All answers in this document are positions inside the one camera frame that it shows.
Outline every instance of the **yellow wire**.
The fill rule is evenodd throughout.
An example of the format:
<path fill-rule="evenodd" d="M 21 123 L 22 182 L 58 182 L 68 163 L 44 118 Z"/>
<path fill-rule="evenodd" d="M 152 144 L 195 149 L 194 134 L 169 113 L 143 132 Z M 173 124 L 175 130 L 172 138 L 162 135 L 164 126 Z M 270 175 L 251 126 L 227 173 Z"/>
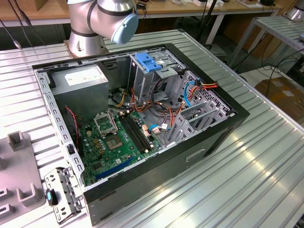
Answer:
<path fill-rule="evenodd" d="M 216 83 L 213 83 L 213 84 L 202 84 L 203 86 L 214 86 Z"/>
<path fill-rule="evenodd" d="M 115 107 L 120 107 L 120 106 L 123 105 L 123 103 L 124 103 L 124 96 L 125 96 L 125 93 L 123 93 L 122 101 L 118 105 L 116 105 Z"/>

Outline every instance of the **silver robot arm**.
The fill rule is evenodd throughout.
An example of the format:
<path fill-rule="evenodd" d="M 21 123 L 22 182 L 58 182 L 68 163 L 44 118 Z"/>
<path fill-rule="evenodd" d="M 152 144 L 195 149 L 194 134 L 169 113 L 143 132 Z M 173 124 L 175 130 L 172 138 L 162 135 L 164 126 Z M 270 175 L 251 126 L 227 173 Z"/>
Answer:
<path fill-rule="evenodd" d="M 103 37 L 124 44 L 136 32 L 132 0 L 68 0 L 71 19 L 69 50 L 84 57 L 105 52 Z"/>
<path fill-rule="evenodd" d="M 301 22 L 304 20 L 304 0 L 299 0 L 293 9 L 291 9 L 287 14 L 290 20 L 295 22 Z"/>

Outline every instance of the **motherboard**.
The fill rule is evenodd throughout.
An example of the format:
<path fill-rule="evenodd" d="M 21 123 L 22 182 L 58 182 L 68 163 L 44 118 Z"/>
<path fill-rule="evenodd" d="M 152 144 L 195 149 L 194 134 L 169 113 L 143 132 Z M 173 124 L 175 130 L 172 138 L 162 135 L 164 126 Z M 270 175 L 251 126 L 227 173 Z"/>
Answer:
<path fill-rule="evenodd" d="M 81 160 L 86 186 L 162 149 L 136 111 L 126 115 L 99 115 L 79 132 L 84 148 Z"/>

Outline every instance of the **blue plastic clip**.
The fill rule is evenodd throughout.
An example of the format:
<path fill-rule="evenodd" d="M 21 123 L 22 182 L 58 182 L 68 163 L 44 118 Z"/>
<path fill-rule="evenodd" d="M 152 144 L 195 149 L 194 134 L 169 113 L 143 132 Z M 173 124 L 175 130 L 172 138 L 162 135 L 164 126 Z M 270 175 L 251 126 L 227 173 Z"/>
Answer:
<path fill-rule="evenodd" d="M 135 54 L 135 56 L 137 61 L 140 62 L 147 72 L 160 70 L 162 68 L 161 65 L 158 65 L 147 53 L 138 53 Z"/>

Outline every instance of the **metal slotted surface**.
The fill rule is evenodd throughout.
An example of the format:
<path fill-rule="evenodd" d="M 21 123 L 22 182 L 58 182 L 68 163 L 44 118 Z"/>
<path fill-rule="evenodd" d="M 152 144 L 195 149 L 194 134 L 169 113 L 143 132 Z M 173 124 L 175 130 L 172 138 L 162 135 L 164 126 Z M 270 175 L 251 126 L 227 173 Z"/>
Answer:
<path fill-rule="evenodd" d="M 293 22 L 284 16 L 277 16 L 257 18 L 255 23 L 294 49 L 304 48 L 304 42 L 299 38 L 304 34 L 304 22 Z"/>
<path fill-rule="evenodd" d="M 110 51 L 172 42 L 251 115 L 209 157 L 113 214 L 96 227 L 292 227 L 304 213 L 304 130 L 269 104 L 186 33 L 140 34 Z M 0 52 L 0 137 L 29 132 L 43 178 L 66 162 L 31 64 L 70 58 L 63 45 Z M 3 227 L 55 227 L 43 207 Z M 63 227 L 89 227 L 83 210 Z"/>

